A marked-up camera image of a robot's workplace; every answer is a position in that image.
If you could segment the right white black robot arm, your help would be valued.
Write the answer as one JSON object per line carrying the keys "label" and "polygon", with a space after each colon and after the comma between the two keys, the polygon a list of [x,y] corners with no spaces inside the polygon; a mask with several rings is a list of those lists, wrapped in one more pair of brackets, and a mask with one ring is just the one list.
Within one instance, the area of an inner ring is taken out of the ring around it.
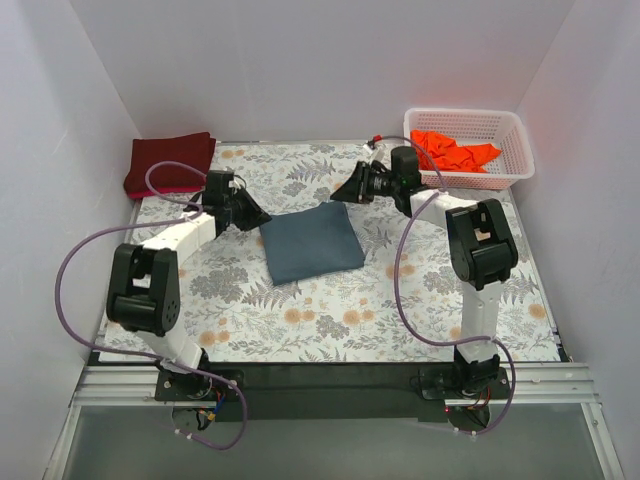
{"label": "right white black robot arm", "polygon": [[[473,202],[430,189],[423,183],[416,149],[391,150],[391,166],[379,160],[358,162],[348,180],[331,198],[369,204],[376,197],[394,200],[396,209],[409,218],[394,261],[393,289],[398,314],[405,328],[419,341],[454,351],[453,388],[464,397],[475,397],[498,379],[499,353],[506,348],[496,338],[499,300],[504,284],[519,261],[519,254],[502,204],[496,199]],[[411,227],[426,221],[446,231],[451,265],[462,285],[461,337],[438,342],[420,335],[403,309],[399,266]]]}

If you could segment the grey blue t shirt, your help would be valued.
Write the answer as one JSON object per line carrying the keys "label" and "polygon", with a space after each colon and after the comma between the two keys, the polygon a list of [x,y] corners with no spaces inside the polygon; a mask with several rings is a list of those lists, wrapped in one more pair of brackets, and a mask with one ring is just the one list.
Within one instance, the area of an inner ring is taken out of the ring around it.
{"label": "grey blue t shirt", "polygon": [[364,266],[364,251],[340,202],[275,215],[260,235],[275,286]]}

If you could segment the aluminium front rail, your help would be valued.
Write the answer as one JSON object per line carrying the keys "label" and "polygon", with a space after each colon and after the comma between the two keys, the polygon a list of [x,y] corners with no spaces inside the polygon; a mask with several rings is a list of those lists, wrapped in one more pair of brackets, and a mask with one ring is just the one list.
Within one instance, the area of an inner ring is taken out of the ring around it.
{"label": "aluminium front rail", "polygon": [[216,363],[212,370],[241,370],[236,401],[160,402],[160,370],[151,364],[84,369],[72,402],[80,406],[176,406],[198,409],[223,403],[222,418],[237,421],[243,404],[253,419],[409,418],[441,420],[450,406],[497,407],[516,403],[590,403],[597,399],[587,368],[576,363],[525,363],[505,370],[506,399],[427,400],[412,386],[421,368],[448,363]]}

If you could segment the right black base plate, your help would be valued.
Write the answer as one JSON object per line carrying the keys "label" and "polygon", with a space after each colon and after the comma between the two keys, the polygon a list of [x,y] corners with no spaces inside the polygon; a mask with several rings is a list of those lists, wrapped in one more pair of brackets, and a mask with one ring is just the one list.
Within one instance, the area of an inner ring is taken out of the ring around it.
{"label": "right black base plate", "polygon": [[504,368],[495,378],[463,382],[462,376],[452,364],[435,364],[421,368],[411,380],[412,386],[427,400],[464,399],[477,400],[489,395],[491,399],[506,399],[510,382]]}

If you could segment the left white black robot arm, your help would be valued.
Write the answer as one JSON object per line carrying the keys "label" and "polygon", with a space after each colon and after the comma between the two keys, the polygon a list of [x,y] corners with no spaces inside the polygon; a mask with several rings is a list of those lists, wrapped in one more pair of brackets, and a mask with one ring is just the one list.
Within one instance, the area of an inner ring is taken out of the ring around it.
{"label": "left white black robot arm", "polygon": [[180,374],[178,387],[190,399],[205,398],[213,377],[200,367],[204,351],[180,320],[179,267],[229,226],[250,231],[270,220],[234,172],[211,170],[199,199],[179,223],[139,245],[122,244],[114,253],[108,319],[141,338],[162,368]]}

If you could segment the crumpled orange t shirt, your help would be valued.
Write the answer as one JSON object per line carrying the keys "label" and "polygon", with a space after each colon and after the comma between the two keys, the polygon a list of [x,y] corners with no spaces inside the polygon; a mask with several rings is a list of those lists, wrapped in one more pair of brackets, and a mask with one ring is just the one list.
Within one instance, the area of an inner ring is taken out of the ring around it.
{"label": "crumpled orange t shirt", "polygon": [[461,146],[435,131],[412,130],[410,138],[430,155],[441,172],[487,173],[484,166],[501,154],[490,143]]}

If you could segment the white plastic mesh basket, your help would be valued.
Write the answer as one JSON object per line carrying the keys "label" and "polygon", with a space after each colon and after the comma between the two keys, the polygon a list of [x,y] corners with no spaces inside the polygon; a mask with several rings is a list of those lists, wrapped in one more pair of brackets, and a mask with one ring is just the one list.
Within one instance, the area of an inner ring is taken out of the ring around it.
{"label": "white plastic mesh basket", "polygon": [[446,172],[450,188],[505,190],[535,173],[534,157],[520,118],[508,111],[411,108],[404,114],[404,134],[435,131],[460,146],[490,144],[500,151],[483,173]]}

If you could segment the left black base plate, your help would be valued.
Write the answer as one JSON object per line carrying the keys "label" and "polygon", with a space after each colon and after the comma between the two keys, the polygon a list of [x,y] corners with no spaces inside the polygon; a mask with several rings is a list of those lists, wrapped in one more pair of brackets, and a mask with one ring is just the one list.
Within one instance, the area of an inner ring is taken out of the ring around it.
{"label": "left black base plate", "polygon": [[238,394],[232,385],[241,387],[244,375],[241,370],[219,370],[215,375],[225,378],[229,383],[214,380],[207,376],[194,373],[175,373],[169,370],[159,372],[154,399],[160,402],[182,401],[217,401],[222,396],[236,401]]}

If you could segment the folded dark red shirt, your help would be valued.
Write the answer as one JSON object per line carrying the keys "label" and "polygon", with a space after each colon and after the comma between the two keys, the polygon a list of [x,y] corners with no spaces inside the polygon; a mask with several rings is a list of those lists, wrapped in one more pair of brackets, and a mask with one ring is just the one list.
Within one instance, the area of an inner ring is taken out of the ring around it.
{"label": "folded dark red shirt", "polygon": [[165,139],[134,139],[130,169],[123,188],[127,196],[137,200],[152,195],[145,183],[147,171],[162,162],[175,162],[156,168],[150,176],[152,186],[162,194],[192,193],[205,184],[216,139],[208,132]]}

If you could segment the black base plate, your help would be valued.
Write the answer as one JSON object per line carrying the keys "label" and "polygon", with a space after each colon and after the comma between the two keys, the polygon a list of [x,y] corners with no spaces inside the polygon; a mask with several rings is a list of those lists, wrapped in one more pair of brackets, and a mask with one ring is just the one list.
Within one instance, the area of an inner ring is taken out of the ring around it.
{"label": "black base plate", "polygon": [[506,399],[510,382],[504,368],[495,378],[463,382],[462,376],[452,364],[435,364],[421,368],[411,380],[412,386],[427,400],[464,399],[477,400],[489,395],[491,399]]}
{"label": "black base plate", "polygon": [[244,375],[241,370],[219,370],[215,375],[225,378],[229,383],[214,380],[207,376],[194,373],[175,373],[169,370],[159,372],[154,399],[160,402],[182,401],[217,401],[222,396],[236,401],[238,394],[232,385],[241,387]]}

